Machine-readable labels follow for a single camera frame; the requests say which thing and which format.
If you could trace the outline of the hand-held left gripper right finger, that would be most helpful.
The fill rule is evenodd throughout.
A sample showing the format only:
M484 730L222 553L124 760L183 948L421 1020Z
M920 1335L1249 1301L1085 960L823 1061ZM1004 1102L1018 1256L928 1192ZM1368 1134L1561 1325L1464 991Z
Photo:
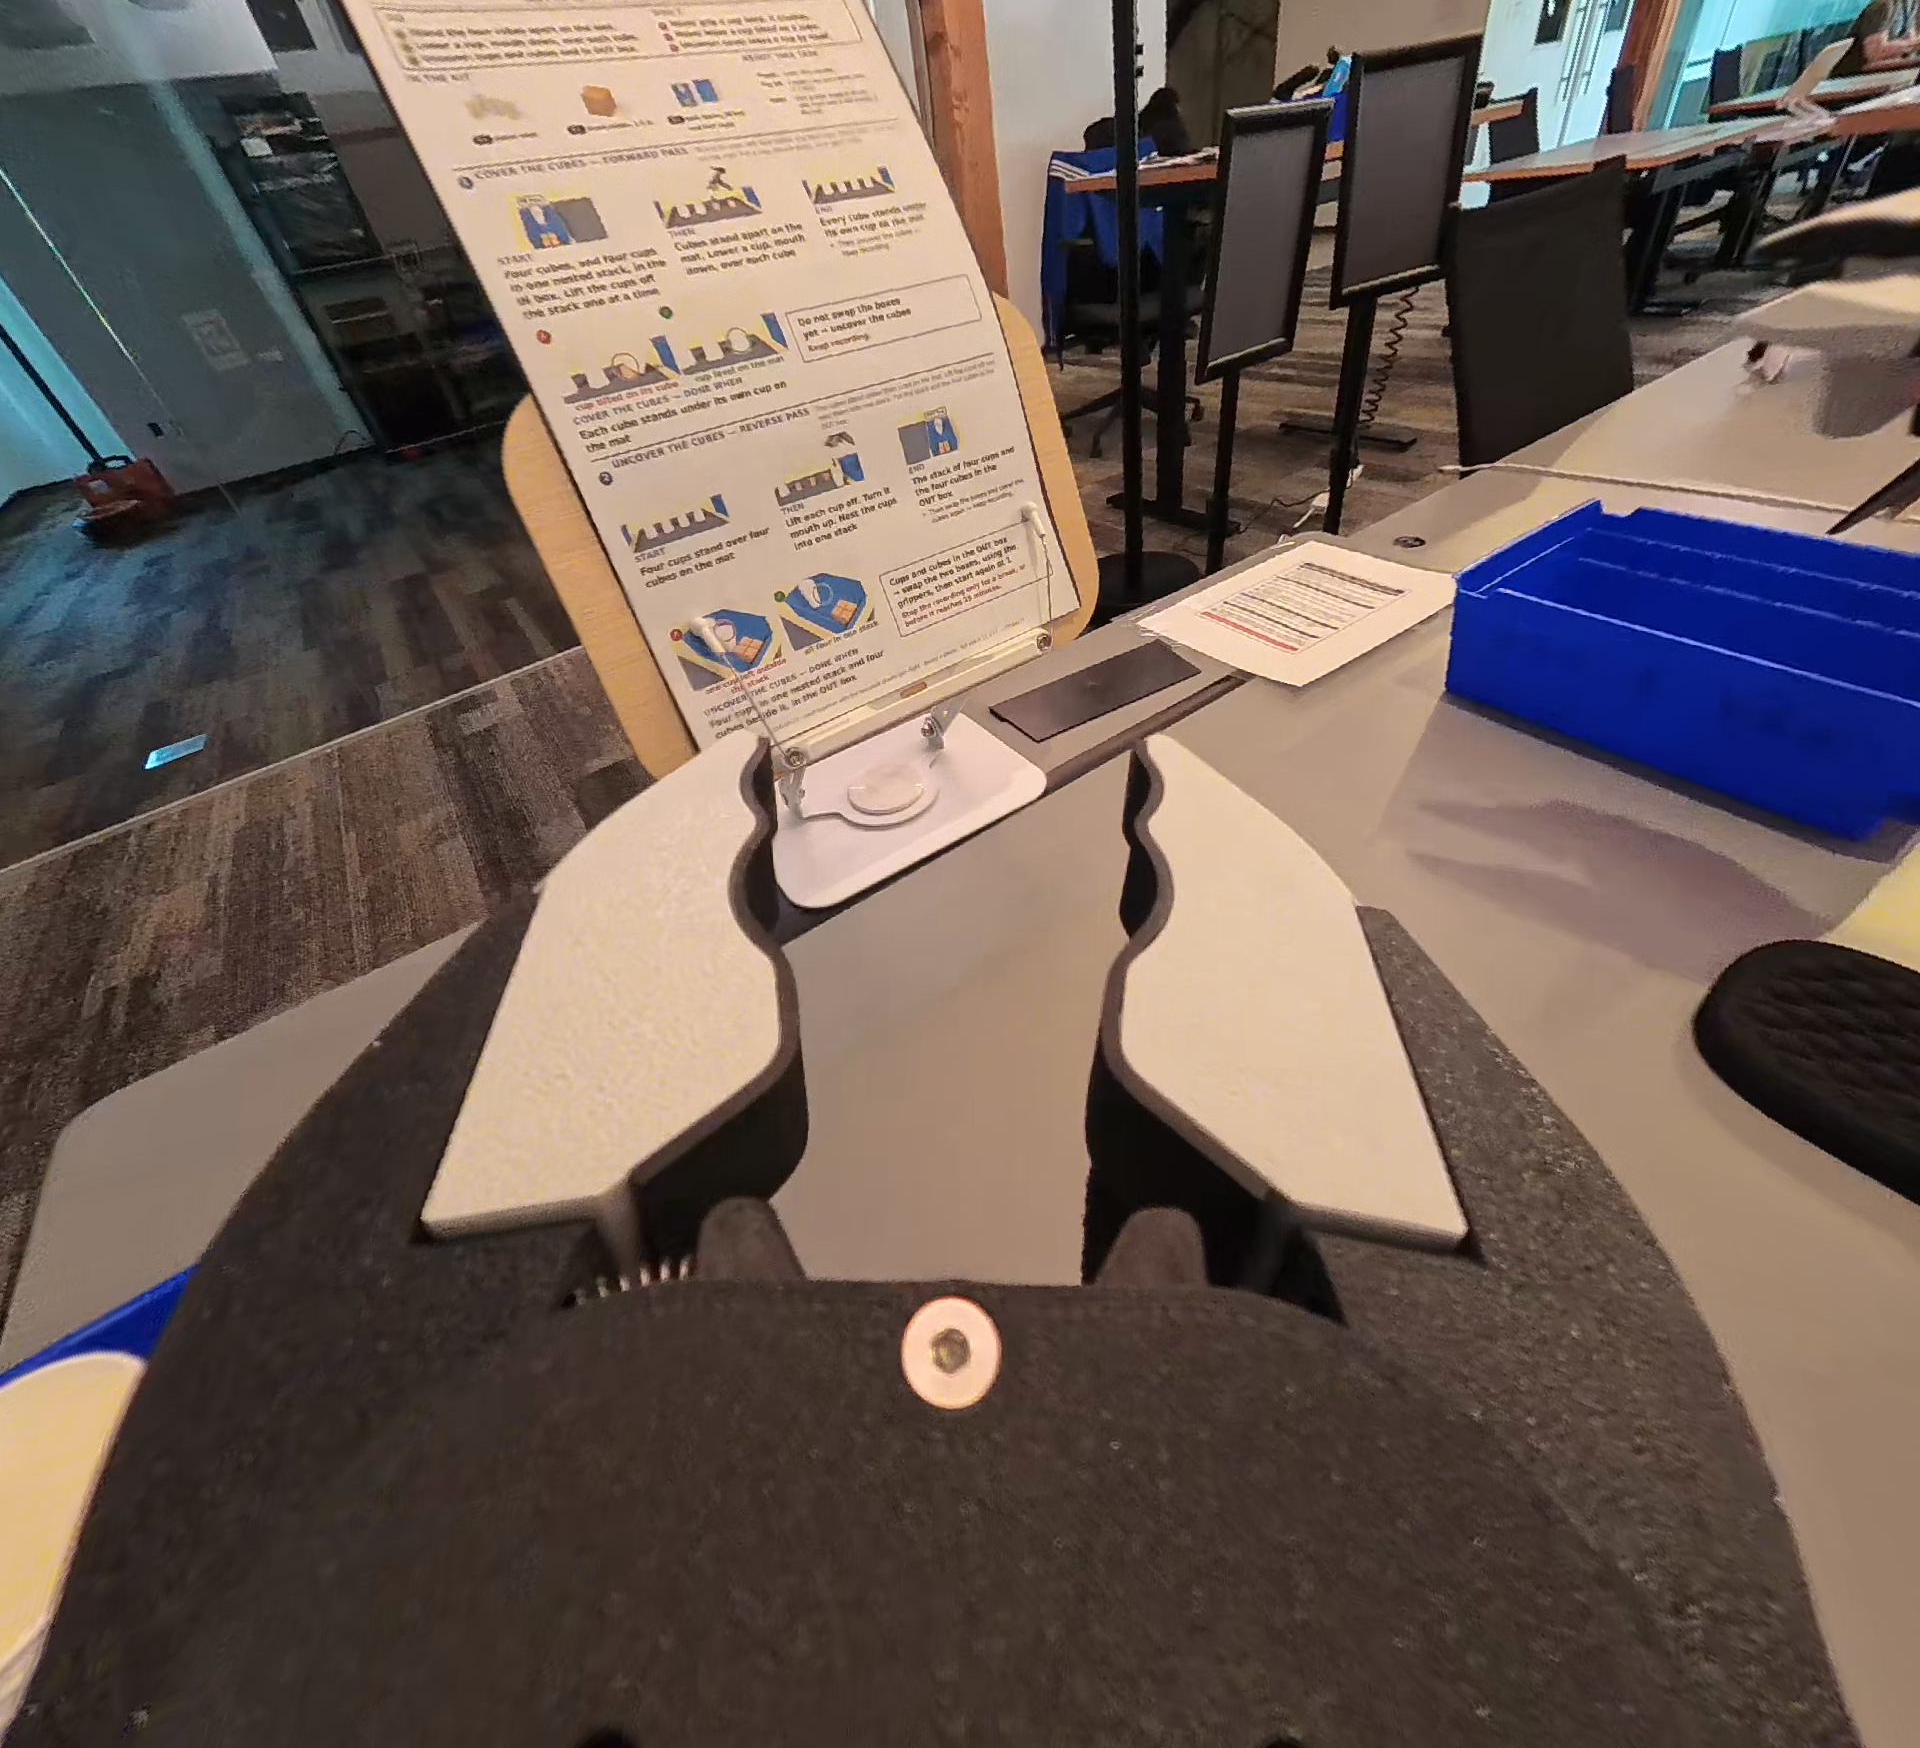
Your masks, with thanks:
M1131 754L1121 825L1085 1279L1149 1211L1193 1222L1217 1288L1308 1282L1325 1234L1468 1245L1468 1207L1341 876L1166 734Z

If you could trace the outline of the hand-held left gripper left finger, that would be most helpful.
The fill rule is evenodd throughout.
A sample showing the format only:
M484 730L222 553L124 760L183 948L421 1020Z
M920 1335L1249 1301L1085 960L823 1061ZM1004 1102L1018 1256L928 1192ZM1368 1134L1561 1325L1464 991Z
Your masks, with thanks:
M710 1212L798 1172L772 775L737 732L548 875L420 1208L432 1238L584 1222L647 1282L691 1265Z

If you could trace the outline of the black backed display board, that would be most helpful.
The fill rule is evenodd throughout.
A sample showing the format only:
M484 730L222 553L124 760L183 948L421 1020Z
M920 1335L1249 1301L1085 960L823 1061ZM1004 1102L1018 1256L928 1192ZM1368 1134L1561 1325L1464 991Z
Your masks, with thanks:
M1919 502L1920 488L1920 465L1915 462L1900 475L1897 475L1887 488L1877 490L1857 508L1848 512L1839 521L1836 521L1828 534L1830 535L1850 535L1853 529L1871 521L1897 521Z

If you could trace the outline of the wooden top desk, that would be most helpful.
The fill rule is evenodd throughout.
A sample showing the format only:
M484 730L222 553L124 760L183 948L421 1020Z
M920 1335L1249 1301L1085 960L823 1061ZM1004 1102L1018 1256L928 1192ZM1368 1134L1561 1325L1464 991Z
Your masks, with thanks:
M1756 143L1783 126L1779 115L1602 135L1549 151L1515 155L1472 168L1464 188L1538 189L1597 172L1606 161L1625 166L1625 225L1629 311L1635 317L1680 317L1693 298L1657 303L1669 247L1683 218L1687 194L1704 184L1735 180Z

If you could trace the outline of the black high-back chair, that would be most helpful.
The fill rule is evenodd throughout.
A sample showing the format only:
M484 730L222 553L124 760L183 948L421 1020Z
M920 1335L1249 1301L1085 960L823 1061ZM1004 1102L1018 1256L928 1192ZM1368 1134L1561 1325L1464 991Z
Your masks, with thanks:
M1612 158L1458 216L1446 294L1464 470L1632 394L1625 200Z

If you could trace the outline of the black flat plate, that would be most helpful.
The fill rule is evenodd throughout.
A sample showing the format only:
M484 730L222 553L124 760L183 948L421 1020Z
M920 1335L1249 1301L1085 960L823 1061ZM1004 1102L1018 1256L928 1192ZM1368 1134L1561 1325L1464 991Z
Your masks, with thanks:
M1131 710L1204 672L1163 640L1142 640L1059 681L992 706L1030 744L1047 744Z

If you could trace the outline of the printed paper sheet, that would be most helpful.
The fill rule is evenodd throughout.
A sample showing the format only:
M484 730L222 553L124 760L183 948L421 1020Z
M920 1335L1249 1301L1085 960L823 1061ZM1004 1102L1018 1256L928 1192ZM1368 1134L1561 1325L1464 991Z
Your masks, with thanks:
M1238 564L1142 615L1139 630L1240 675L1301 689L1453 608L1455 578L1328 535Z

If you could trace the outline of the black framed sign stand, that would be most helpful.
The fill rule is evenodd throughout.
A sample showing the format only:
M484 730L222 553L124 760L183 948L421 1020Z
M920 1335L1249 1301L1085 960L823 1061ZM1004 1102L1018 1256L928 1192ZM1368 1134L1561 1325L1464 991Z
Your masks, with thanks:
M1232 109L1216 169L1213 252L1198 377L1219 383L1208 574L1221 573L1242 377L1293 346L1330 146L1333 102Z
M1347 319L1337 482L1359 462L1376 303L1445 272L1482 55L1482 32L1353 55L1330 296Z

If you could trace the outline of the black pole stand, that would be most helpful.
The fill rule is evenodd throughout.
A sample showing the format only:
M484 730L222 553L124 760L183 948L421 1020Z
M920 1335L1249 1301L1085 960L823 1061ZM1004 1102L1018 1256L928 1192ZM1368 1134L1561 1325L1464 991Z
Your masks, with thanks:
M1094 621L1158 605L1193 583L1198 566L1178 554L1150 553L1145 537L1145 390L1140 313L1140 200L1139 200L1139 0L1112 0L1112 115L1117 198L1117 341L1121 439L1121 551L1105 556Z

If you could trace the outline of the black wrist rest pad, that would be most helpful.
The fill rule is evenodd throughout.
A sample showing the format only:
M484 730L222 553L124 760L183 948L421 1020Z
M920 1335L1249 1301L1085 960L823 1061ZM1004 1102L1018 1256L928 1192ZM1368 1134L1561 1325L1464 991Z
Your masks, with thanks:
M1848 944L1762 944L1716 975L1693 1041L1749 1107L1917 1203L1917 971Z

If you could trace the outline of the wooden instruction board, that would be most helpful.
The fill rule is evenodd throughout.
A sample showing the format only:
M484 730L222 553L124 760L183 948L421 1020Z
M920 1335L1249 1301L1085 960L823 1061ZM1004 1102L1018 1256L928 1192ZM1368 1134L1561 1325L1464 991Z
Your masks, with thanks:
M1083 630L1087 513L865 0L335 0L674 734L794 757Z

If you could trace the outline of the red floor box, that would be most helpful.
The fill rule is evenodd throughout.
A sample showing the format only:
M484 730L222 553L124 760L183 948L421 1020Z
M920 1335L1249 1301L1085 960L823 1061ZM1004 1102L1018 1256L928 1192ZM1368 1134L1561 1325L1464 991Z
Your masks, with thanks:
M82 535L112 535L166 524L174 517L178 494L161 470L142 456L100 458L75 477L80 508L72 528Z

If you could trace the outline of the blue striped jacket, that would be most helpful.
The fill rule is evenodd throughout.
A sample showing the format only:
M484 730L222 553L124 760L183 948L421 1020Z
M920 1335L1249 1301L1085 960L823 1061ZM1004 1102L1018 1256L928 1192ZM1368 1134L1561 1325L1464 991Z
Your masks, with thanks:
M1078 341L1085 311L1117 306L1119 213L1117 192L1073 192L1085 175L1112 175L1112 129L1093 129L1081 151L1056 151L1049 161L1042 227L1045 350L1061 359Z

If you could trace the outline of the dark shelf rack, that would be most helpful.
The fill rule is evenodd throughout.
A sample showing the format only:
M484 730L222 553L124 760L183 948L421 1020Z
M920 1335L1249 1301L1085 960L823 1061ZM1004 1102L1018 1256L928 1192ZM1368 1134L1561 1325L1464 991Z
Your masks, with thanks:
M397 132L338 143L312 98L268 84L221 112L229 182L369 445L416 458L503 429L523 398L515 359Z

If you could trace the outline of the wooden support beam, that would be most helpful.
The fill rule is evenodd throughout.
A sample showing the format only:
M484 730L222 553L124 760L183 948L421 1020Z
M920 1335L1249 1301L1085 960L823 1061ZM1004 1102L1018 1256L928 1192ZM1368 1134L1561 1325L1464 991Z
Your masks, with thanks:
M1008 296L986 0L915 0L925 56L925 123L973 254Z

